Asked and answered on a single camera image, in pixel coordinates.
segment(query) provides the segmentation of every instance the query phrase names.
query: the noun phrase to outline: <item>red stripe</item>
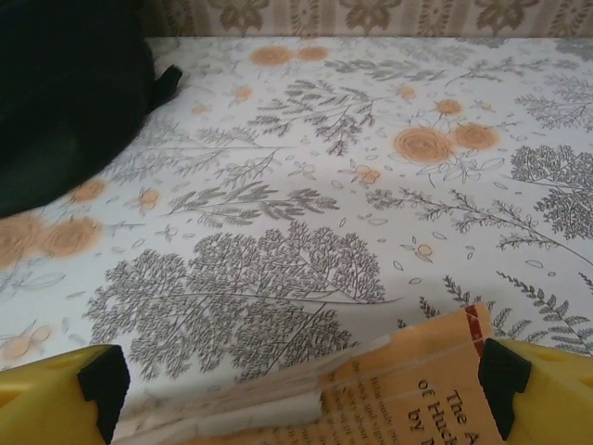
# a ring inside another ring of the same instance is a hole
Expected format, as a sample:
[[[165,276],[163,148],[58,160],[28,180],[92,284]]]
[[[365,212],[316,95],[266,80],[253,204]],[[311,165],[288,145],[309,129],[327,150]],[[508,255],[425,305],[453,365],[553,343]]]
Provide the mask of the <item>red stripe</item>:
[[[475,306],[468,306],[465,308],[465,316],[467,324],[470,327],[470,335],[472,336],[473,345],[478,355],[482,357],[484,351],[484,335],[482,334],[482,326],[480,325],[480,317]]]

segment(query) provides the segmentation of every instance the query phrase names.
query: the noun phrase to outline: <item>gray tree print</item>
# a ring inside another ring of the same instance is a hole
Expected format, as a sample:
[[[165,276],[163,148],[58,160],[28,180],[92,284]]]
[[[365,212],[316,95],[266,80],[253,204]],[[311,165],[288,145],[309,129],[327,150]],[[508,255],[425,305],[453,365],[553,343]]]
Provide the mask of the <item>gray tree print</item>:
[[[132,336],[145,379],[176,378],[192,361],[212,371],[227,356],[238,380],[265,375],[354,344],[332,306],[385,302],[366,243],[327,227],[211,235],[194,253],[120,261],[88,303],[92,341]]]
[[[556,51],[580,57],[584,62],[593,60],[593,41],[591,39],[556,39]]]
[[[104,175],[125,184],[151,178],[163,170],[174,170],[185,177],[218,168],[215,175],[224,177],[222,185],[236,187],[273,172],[272,165],[278,164],[274,155],[285,148],[262,146],[256,139],[256,132],[240,126],[231,130],[206,128],[190,136],[177,123],[152,118],[136,140],[105,168]],[[249,148],[269,154],[247,159],[243,165],[229,162],[221,167],[231,150]]]
[[[394,79],[426,82],[436,81],[445,77],[444,70],[429,69],[411,60],[384,60],[381,62],[361,59],[348,62],[333,60],[325,62],[325,66],[342,74],[363,72],[371,79],[379,82]]]
[[[585,281],[585,284],[587,285],[587,287],[589,288],[589,291],[591,292],[591,295],[593,295],[593,280],[591,278],[589,278],[588,276],[586,276],[584,273],[579,272],[578,273],[579,276],[581,278],[583,278],[583,281]]]
[[[461,286],[451,276],[445,276],[443,281],[445,282],[445,289],[453,296],[453,301],[460,304],[461,308],[484,302],[490,311],[490,323],[494,329],[495,337],[512,338],[513,340],[535,343],[548,336],[549,332],[547,330],[538,330],[527,334],[529,331],[528,327],[533,323],[533,320],[522,319],[514,324],[509,324],[509,316],[511,315],[512,308],[506,307],[497,310],[497,303],[494,300],[486,301],[480,295],[473,296],[470,291],[463,291]]]
[[[441,314],[441,311],[431,305],[425,297],[418,298],[418,305],[420,306],[420,310],[424,314],[424,317],[427,319],[438,317]]]
[[[511,163],[513,179],[549,189],[535,209],[555,233],[593,239],[593,154],[575,154],[570,146],[522,146]]]
[[[169,203],[169,215],[196,213],[198,224],[220,229],[225,224],[250,225],[262,215],[274,220],[293,220],[307,211],[324,213],[325,210],[340,209],[335,199],[310,188],[294,190],[285,197],[276,197],[278,193],[261,181],[231,191],[211,187],[176,197]]]
[[[469,45],[483,45],[490,49],[497,49],[506,44],[510,39],[500,37],[457,37],[455,40]]]
[[[501,272],[497,274],[521,289],[521,293],[531,299],[534,307],[538,309],[542,320],[547,324],[553,324],[548,328],[548,332],[555,348],[581,355],[593,355],[593,327],[581,327],[583,324],[590,324],[591,320],[583,315],[569,315],[568,299],[558,304],[559,301],[554,294],[547,297],[541,288],[536,289]]]
[[[519,248],[522,246],[538,246],[540,248],[562,248],[587,264],[593,266],[593,261],[578,253],[568,245],[557,241],[537,230],[539,222],[533,216],[523,215],[521,208],[495,199],[489,208],[478,207],[473,197],[456,190],[451,190],[451,202],[435,201],[423,192],[400,189],[401,197],[394,197],[391,190],[377,189],[367,193],[367,202],[375,209],[401,209],[406,205],[419,208],[417,212],[421,221],[435,222],[443,216],[460,215],[453,219],[453,226],[462,234],[472,227],[496,227],[498,229],[514,229],[510,235],[501,235],[497,247]]]
[[[373,127],[373,107],[381,97],[370,97],[356,88],[332,86],[325,81],[295,81],[285,91],[286,100],[273,99],[251,125],[264,134],[283,137],[294,122],[308,123],[323,142],[331,143],[330,155],[345,156],[350,144],[357,144],[365,127]]]
[[[466,73],[448,81],[445,86],[450,86],[452,83],[460,80],[474,79],[501,83],[503,82],[503,78],[501,77],[503,74],[513,74],[523,78],[529,72],[542,72],[549,64],[550,62],[547,58],[528,62],[517,61],[514,57],[504,58],[500,62],[483,59],[476,62]]]
[[[515,102],[523,105],[543,128],[584,128],[592,132],[593,85],[589,80],[550,74],[546,76],[546,85],[554,87],[557,97],[523,95]]]
[[[461,44],[451,44],[449,39],[398,39],[397,48],[406,58],[413,58],[420,62],[446,63],[452,66],[461,65],[474,54],[471,48]]]

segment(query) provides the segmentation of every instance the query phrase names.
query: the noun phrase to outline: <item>black bag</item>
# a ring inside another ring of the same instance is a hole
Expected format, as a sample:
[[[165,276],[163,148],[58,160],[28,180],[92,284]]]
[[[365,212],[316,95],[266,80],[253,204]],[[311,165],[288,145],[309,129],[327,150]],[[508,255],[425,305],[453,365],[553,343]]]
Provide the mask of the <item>black bag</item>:
[[[181,72],[155,81],[139,0],[0,0],[0,217],[100,172]]]

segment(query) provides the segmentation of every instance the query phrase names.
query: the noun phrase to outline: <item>wallpaper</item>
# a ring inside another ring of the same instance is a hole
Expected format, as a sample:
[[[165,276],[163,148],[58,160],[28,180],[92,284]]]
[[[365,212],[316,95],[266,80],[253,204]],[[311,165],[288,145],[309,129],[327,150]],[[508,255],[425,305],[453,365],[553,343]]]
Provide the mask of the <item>wallpaper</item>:
[[[153,36],[593,37],[593,0],[145,0]]]
[[[593,40],[150,44],[178,96],[0,220],[0,368],[121,344],[132,415],[476,301],[593,354]]]

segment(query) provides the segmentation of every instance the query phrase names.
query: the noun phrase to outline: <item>patterned wallpaper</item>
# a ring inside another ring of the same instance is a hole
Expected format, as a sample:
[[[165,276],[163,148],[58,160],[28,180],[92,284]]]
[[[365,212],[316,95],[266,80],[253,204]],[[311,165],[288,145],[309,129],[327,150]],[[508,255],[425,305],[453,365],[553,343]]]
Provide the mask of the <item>patterned wallpaper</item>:
[[[145,0],[143,15],[151,36],[593,36],[593,0]]]

